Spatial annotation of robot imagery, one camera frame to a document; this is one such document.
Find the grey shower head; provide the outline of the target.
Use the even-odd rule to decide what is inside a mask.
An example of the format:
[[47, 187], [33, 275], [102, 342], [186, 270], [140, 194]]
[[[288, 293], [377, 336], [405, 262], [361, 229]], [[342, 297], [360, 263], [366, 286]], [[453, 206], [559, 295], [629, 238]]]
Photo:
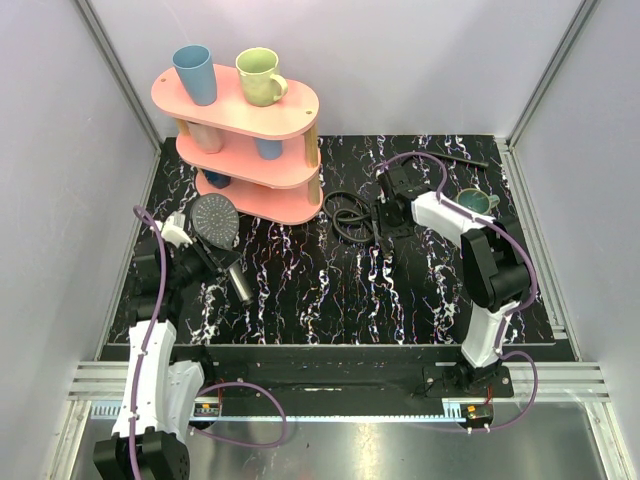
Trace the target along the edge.
[[196, 237], [205, 245], [216, 268], [228, 277], [240, 303], [250, 305], [253, 293], [242, 272], [241, 255], [232, 250], [239, 232], [239, 214], [234, 204], [219, 193], [202, 195], [192, 205], [190, 220]]

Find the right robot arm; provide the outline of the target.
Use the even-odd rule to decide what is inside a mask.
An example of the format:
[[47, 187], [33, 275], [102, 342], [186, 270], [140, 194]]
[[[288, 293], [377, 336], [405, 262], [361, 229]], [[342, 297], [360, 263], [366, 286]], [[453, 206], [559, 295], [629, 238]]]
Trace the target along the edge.
[[377, 180], [383, 192], [376, 202], [383, 234], [418, 225], [460, 249], [472, 313], [461, 358], [447, 376], [460, 393], [476, 396], [497, 375], [511, 317], [536, 296], [537, 277], [519, 223], [463, 207], [426, 184], [412, 182], [401, 166], [385, 168]]

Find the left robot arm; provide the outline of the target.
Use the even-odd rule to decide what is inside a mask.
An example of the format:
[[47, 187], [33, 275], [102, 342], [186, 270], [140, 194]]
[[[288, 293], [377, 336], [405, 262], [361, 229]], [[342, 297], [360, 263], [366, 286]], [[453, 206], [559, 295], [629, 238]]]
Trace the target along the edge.
[[136, 248], [125, 391], [110, 438], [93, 452], [102, 478], [188, 478], [187, 427], [196, 396], [214, 388], [216, 372], [204, 347], [173, 351], [183, 292], [227, 277], [239, 259], [239, 253], [199, 239], [181, 247], [147, 239]]

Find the dark blue cup on shelf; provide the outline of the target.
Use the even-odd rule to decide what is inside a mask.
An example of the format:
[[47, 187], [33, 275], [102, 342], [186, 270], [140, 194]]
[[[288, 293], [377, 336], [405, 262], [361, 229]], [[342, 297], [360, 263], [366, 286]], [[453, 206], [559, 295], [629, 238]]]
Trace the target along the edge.
[[231, 178], [227, 175], [209, 170], [203, 170], [202, 173], [207, 182], [217, 189], [227, 188], [231, 183]]

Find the teal ceramic mug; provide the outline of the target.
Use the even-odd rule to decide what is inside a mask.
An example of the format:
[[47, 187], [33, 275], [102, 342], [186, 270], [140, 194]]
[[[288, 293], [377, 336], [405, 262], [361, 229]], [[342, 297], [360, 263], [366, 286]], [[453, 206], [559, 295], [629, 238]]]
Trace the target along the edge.
[[455, 202], [477, 214], [488, 215], [500, 203], [500, 197], [489, 195], [479, 189], [468, 188], [456, 195]]

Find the pink three-tier shelf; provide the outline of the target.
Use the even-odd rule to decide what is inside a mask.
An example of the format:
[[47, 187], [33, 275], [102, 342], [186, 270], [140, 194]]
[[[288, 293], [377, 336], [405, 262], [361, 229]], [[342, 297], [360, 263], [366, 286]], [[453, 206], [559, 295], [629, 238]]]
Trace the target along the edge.
[[[234, 68], [217, 65], [214, 70], [218, 97], [208, 106], [191, 100], [174, 68], [163, 72], [151, 88], [155, 105], [180, 126], [176, 150], [185, 163], [197, 168], [198, 193], [218, 190], [202, 173], [209, 170], [231, 178], [220, 192], [242, 213], [284, 225], [312, 220], [323, 201], [318, 96], [306, 84], [291, 80], [283, 99], [257, 107], [245, 100]], [[190, 136], [188, 122], [220, 130], [223, 149], [215, 154], [203, 152]], [[283, 154], [275, 160], [261, 158], [255, 138], [281, 140]]]

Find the pink cup on shelf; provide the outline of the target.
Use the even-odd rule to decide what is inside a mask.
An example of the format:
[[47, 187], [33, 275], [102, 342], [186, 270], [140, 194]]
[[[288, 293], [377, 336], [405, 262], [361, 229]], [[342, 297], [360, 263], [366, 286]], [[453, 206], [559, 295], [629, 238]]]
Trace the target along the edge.
[[196, 145], [207, 154], [220, 152], [224, 147], [223, 133], [215, 127], [188, 122], [190, 136]]

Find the light green mug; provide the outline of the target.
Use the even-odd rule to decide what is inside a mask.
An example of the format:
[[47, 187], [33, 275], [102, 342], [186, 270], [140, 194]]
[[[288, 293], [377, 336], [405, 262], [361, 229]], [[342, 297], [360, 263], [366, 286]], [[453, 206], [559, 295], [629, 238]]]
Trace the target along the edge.
[[246, 49], [236, 57], [235, 66], [249, 104], [267, 107], [288, 93], [289, 86], [280, 74], [279, 57], [275, 51], [265, 47]]

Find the tall blue cup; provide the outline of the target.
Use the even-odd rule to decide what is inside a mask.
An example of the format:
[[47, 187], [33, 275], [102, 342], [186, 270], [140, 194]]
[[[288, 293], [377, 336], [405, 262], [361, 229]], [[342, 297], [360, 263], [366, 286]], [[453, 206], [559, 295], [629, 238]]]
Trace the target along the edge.
[[191, 100], [199, 106], [217, 100], [217, 82], [210, 50], [203, 45], [187, 45], [172, 57], [174, 69]]

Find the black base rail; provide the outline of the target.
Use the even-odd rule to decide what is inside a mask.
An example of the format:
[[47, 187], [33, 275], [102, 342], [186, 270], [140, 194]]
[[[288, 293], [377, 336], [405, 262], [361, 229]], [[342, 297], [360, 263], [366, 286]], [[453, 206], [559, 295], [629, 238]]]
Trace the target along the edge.
[[474, 373], [457, 346], [178, 345], [170, 360], [199, 362], [205, 385], [258, 384], [290, 416], [421, 415], [445, 397], [514, 396], [503, 363]]

